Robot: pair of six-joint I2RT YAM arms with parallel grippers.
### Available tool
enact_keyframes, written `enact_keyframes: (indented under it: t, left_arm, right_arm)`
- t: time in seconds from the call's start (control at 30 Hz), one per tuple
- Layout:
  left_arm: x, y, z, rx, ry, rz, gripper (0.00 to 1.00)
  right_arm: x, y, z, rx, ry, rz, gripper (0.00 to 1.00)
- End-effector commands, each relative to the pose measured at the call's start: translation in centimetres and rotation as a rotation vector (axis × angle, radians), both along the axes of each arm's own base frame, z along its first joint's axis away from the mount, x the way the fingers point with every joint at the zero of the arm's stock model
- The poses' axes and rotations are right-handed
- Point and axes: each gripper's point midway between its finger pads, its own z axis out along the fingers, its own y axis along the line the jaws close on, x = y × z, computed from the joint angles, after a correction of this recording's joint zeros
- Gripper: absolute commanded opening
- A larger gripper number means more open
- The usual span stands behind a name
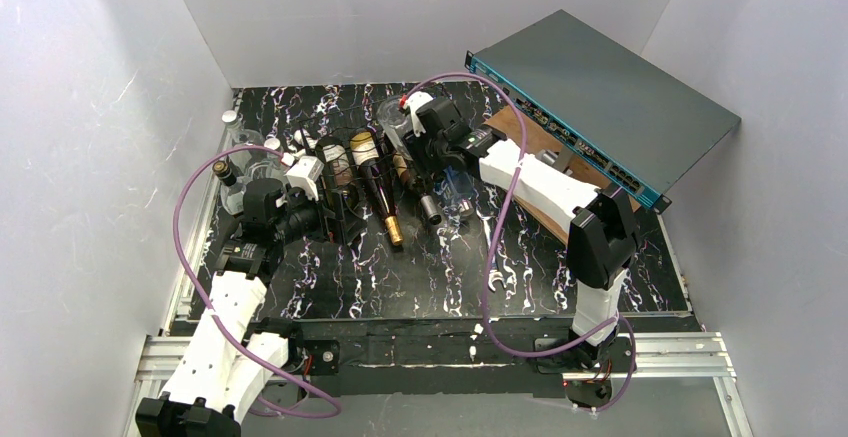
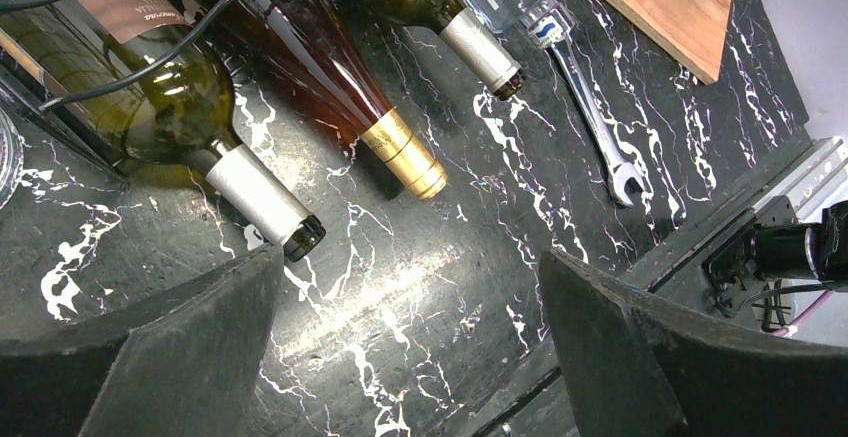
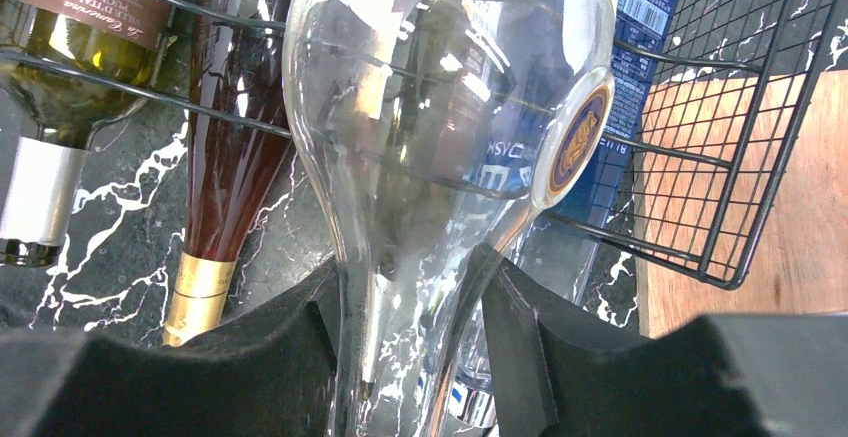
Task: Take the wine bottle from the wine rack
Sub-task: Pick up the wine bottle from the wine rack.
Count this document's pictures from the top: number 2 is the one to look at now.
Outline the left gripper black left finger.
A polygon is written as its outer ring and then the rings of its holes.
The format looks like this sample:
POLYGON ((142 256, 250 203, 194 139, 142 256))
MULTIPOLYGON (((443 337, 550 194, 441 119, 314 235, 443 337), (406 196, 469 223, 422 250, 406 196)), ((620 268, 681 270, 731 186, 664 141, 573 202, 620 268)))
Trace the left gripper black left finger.
POLYGON ((1 344, 5 436, 233 436, 281 293, 265 245, 30 341, 1 344))

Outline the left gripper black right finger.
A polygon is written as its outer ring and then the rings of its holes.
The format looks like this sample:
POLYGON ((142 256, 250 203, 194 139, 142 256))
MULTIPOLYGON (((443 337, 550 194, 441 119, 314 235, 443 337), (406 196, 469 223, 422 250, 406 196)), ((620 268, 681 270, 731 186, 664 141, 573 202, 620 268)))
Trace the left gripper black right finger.
POLYGON ((549 251, 545 318, 583 436, 843 436, 847 351, 697 313, 549 251))

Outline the clear bottle dark label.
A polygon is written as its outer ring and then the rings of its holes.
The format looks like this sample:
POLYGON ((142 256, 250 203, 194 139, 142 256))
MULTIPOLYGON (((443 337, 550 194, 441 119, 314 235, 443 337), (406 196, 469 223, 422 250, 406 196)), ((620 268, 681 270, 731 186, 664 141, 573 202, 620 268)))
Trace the clear bottle dark label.
POLYGON ((1 208, 16 191, 23 164, 24 151, 21 137, 10 115, 5 110, 1 110, 1 208))

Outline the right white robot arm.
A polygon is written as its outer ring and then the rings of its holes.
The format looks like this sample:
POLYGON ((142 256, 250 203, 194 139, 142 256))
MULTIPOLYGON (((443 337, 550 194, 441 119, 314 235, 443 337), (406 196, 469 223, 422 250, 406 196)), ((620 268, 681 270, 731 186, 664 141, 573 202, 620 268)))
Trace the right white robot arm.
POLYGON ((847 290, 847 203, 825 208, 819 222, 752 222, 702 268, 723 317, 758 308, 762 331, 789 337, 831 294, 847 290))

